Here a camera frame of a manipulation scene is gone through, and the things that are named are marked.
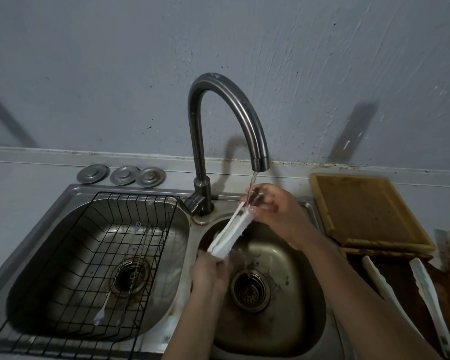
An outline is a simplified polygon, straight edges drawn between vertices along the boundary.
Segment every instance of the person's left hand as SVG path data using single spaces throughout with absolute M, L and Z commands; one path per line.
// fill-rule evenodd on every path
M 198 250 L 192 270 L 193 291 L 210 293 L 223 301 L 230 281 L 228 259 L 220 260 L 209 252 Z

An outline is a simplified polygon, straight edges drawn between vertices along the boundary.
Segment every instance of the sink drain strainer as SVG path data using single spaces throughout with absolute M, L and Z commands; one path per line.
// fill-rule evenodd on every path
M 241 310 L 254 314 L 263 310 L 270 302 L 270 286 L 261 272 L 242 270 L 230 283 L 233 302 Z
M 150 266 L 145 260 L 131 258 L 117 266 L 110 278 L 110 286 L 117 296 L 128 296 L 139 292 L 147 282 Z

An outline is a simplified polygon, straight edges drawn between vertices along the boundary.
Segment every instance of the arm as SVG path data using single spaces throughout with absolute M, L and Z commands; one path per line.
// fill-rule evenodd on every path
M 211 254 L 198 252 L 193 290 L 162 360 L 208 360 L 218 315 L 227 292 L 228 268 Z
M 321 236 L 289 192 L 260 186 L 266 196 L 262 206 L 250 208 L 255 220 L 306 255 L 360 359 L 441 359 Z

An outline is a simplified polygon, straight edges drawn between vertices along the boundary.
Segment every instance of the gray wall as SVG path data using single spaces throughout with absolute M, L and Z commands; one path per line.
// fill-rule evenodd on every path
M 0 145 L 191 156 L 204 72 L 274 160 L 450 169 L 450 0 L 0 0 Z M 247 157 L 203 116 L 207 156 Z

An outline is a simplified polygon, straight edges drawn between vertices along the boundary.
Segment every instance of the dish rack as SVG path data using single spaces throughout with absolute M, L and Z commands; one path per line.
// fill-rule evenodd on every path
M 9 291 L 0 352 L 131 359 L 178 199 L 100 192 L 62 219 Z

